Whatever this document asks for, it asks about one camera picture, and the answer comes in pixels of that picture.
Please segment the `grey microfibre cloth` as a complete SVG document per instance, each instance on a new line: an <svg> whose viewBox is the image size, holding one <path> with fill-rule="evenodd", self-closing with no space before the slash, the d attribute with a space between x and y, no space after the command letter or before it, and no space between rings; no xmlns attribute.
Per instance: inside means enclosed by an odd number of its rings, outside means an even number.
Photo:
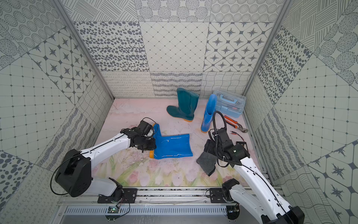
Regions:
<svg viewBox="0 0 358 224"><path fill-rule="evenodd" d="M211 176L215 172L217 157L211 153L203 152L196 162L207 176Z"/></svg>

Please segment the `blue rubber boot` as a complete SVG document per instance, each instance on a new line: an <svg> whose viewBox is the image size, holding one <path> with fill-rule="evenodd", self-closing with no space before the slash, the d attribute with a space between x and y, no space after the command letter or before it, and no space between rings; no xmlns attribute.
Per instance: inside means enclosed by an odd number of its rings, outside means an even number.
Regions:
<svg viewBox="0 0 358 224"><path fill-rule="evenodd" d="M162 136L159 124L154 125L156 149L150 151L151 159L192 157L190 135Z"/></svg>
<svg viewBox="0 0 358 224"><path fill-rule="evenodd" d="M207 133L210 129L213 120L213 114L216 109L216 104L217 104L217 96L215 94L211 94L206 104L204 117L201 124L201 131L204 133Z"/></svg>

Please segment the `green rubber boot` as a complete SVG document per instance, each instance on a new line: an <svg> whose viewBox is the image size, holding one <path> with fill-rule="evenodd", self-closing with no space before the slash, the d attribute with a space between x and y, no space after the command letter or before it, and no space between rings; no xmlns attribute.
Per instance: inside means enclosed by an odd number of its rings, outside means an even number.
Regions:
<svg viewBox="0 0 358 224"><path fill-rule="evenodd" d="M169 105L167 112L175 118L181 118L188 122L194 120L194 112L197 108L199 95L184 88L177 88L178 106Z"/></svg>

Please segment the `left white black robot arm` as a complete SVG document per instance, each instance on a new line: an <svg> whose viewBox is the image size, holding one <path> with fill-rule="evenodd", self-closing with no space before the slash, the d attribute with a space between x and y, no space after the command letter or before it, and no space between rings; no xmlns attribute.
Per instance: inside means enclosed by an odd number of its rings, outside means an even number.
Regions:
<svg viewBox="0 0 358 224"><path fill-rule="evenodd" d="M124 128L119 134L93 147L66 153L52 181L71 197L97 194L114 202L124 198L123 186L113 178L92 177L92 170L106 159L130 147L142 152L156 149L154 126L141 120L137 127Z"/></svg>

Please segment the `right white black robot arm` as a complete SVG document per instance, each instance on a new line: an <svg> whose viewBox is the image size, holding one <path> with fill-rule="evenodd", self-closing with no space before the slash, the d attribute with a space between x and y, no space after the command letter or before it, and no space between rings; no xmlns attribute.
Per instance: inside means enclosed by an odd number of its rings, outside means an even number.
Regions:
<svg viewBox="0 0 358 224"><path fill-rule="evenodd" d="M255 165L248 150L234 144L225 128L208 133L204 151L234 168L249 185L252 194L232 178L222 184L223 200L243 206L260 224L302 224L305 214L298 206L291 206L269 183Z"/></svg>

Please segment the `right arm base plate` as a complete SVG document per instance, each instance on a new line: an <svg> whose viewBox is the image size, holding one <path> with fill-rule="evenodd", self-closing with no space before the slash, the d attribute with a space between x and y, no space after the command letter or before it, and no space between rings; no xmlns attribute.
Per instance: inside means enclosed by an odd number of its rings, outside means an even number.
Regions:
<svg viewBox="0 0 358 224"><path fill-rule="evenodd" d="M242 203L245 195L238 191L238 188L210 188L208 197L211 203Z"/></svg>

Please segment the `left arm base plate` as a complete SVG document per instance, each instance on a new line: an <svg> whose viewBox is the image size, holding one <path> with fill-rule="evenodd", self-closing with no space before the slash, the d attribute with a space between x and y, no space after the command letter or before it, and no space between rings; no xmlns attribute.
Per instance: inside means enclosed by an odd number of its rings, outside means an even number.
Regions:
<svg viewBox="0 0 358 224"><path fill-rule="evenodd" d="M99 195L98 203L135 203L137 188L116 189L110 196Z"/></svg>

